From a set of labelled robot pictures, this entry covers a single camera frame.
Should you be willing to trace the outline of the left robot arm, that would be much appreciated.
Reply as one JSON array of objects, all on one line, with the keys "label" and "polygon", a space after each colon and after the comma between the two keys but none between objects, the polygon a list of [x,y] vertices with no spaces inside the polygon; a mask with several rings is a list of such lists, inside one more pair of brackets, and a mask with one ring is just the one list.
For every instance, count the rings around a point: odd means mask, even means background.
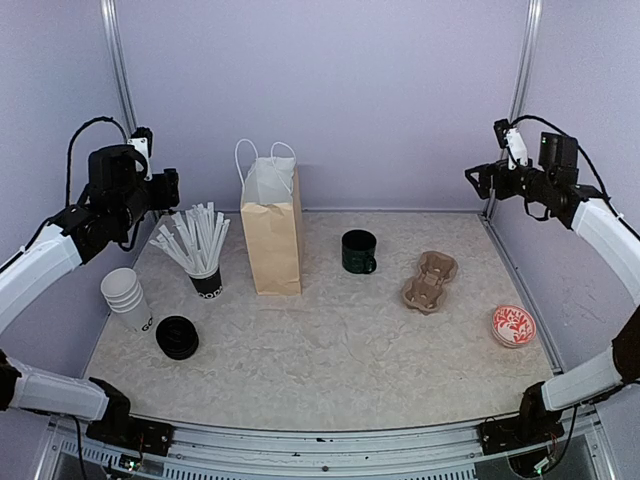
[{"label": "left robot arm", "polygon": [[[88,182],[76,204],[43,221],[32,240],[1,267],[1,326],[7,328],[57,280],[134,236],[147,212],[179,203],[179,174],[151,174],[134,146],[114,145],[90,154]],[[7,355],[1,357],[1,408],[54,413],[87,421],[86,434],[127,445],[144,433],[130,415],[130,400],[104,380],[54,374]]]}]

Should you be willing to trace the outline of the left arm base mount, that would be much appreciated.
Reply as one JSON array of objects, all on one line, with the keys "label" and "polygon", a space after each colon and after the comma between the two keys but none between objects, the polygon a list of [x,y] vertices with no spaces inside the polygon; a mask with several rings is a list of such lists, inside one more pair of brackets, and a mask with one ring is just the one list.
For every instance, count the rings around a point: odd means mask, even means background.
[{"label": "left arm base mount", "polygon": [[166,457],[173,439],[171,424],[124,416],[89,423],[86,436],[108,445]]}]

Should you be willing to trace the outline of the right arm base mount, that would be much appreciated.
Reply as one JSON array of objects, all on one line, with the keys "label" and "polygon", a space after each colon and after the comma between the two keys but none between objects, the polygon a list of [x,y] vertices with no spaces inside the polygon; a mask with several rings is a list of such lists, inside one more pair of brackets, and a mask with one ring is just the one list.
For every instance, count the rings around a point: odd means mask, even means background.
[{"label": "right arm base mount", "polygon": [[490,417],[478,426],[484,455],[493,455],[562,437],[564,427],[558,419],[522,420],[519,416],[494,419]]}]

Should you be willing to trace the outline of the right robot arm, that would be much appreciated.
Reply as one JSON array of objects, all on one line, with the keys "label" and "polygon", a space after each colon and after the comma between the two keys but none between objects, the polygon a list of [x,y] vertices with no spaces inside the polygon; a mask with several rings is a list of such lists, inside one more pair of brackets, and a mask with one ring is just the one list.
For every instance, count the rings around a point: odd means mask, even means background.
[{"label": "right robot arm", "polygon": [[[544,206],[543,220],[558,219],[589,244],[613,270],[632,299],[639,298],[639,238],[614,213],[602,188],[578,182],[580,151],[573,137],[542,133],[539,165],[534,167],[517,128],[498,134],[509,156],[465,170],[482,199],[519,196],[526,205]],[[560,412],[615,393],[639,380],[639,315],[633,313],[601,354],[528,388],[511,433],[523,444],[535,442]]]}]

